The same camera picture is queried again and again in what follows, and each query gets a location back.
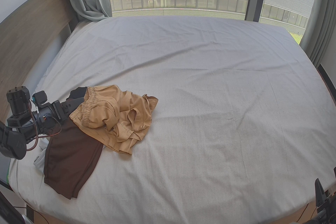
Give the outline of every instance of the wooden headboard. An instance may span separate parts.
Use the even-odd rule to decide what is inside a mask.
[[[0,120],[10,106],[6,92],[22,85],[48,45],[75,17],[69,0],[28,0],[0,23]]]

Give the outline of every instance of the pile of clothes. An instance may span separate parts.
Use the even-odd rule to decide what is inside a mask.
[[[68,99],[81,97],[84,102],[48,134],[59,133],[40,140],[42,152],[34,162],[44,183],[68,199],[78,197],[104,147],[132,154],[132,146],[148,132],[158,102],[116,85],[78,87]]]

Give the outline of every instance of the robotic arm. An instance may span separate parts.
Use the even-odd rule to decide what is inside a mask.
[[[61,124],[82,102],[84,98],[59,100],[50,103],[44,91],[30,94],[26,87],[15,87],[7,92],[7,101],[13,115],[7,119],[8,126],[0,121],[0,152],[10,158],[23,159],[27,144],[40,134],[46,134],[49,129]],[[31,111],[32,101],[37,111]]]

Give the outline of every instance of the mattress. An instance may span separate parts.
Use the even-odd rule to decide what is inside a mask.
[[[108,18],[73,33],[36,91],[64,101],[117,84],[159,99],[133,155],[104,148],[68,200],[43,182],[40,148],[9,183],[68,223],[267,223],[334,184],[336,107],[282,27],[222,18]]]

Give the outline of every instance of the green lawn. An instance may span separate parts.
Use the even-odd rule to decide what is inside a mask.
[[[296,41],[296,43],[297,44],[300,44],[300,41],[301,41],[301,39],[302,39],[302,35],[300,35],[300,34],[297,34],[297,33],[291,33],[291,32],[289,32],[291,35],[292,35],[292,37],[295,39],[295,41]]]

